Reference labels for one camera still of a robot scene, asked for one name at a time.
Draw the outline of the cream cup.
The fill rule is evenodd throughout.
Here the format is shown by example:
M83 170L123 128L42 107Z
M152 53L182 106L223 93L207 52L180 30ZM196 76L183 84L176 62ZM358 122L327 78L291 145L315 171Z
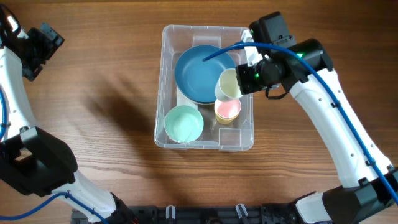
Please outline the cream cup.
M221 73L215 86L215 96L222 102L232 101L243 96L234 68L226 69Z

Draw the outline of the pink cup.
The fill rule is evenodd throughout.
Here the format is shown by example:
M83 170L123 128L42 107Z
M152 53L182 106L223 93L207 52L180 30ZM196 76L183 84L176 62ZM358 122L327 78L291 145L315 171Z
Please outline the pink cup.
M239 99L223 102L215 101L215 113L223 119L235 119L240 114L241 102Z

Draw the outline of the yellow cup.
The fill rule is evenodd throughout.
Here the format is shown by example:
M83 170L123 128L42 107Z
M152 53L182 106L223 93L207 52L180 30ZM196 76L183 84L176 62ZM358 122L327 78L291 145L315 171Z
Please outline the yellow cup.
M234 116L232 118L223 118L219 114L216 113L215 117L216 117L217 122L219 122L220 124L229 124L229 123L232 123L238 116Z

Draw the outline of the dark blue bowl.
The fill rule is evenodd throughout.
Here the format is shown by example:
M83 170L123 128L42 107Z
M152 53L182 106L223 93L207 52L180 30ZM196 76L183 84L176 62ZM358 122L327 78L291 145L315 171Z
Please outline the dark blue bowl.
M227 53L207 61L203 60L219 50L219 47L212 45L197 45L186 50L177 60L175 82L189 100L199 104L215 102L215 86L221 73L236 66L233 58Z

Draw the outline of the mint green small bowl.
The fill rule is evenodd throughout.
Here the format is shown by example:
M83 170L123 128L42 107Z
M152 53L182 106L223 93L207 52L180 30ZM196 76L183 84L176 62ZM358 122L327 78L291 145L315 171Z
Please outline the mint green small bowl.
M188 144L201 136L204 119L199 110L194 107L176 106L166 114L164 128L171 140Z

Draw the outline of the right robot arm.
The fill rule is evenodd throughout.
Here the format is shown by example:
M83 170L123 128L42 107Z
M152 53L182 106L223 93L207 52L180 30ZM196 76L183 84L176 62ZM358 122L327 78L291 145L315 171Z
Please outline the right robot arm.
M291 223L359 223L397 203L397 169L365 131L319 41L287 48L241 41L235 47L255 53L236 69L241 92L282 85L316 127L340 180L325 192L268 205L271 215Z

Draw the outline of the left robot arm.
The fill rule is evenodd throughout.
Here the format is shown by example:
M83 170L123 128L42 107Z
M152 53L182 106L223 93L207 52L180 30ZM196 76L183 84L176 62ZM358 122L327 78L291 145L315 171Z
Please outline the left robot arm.
M89 223L138 223L121 199L78 170L65 142L37 125L23 79L34 81L64 41L46 23L25 32L15 14L1 5L1 180L22 195L46 198L29 212L1 219L20 220L59 199Z

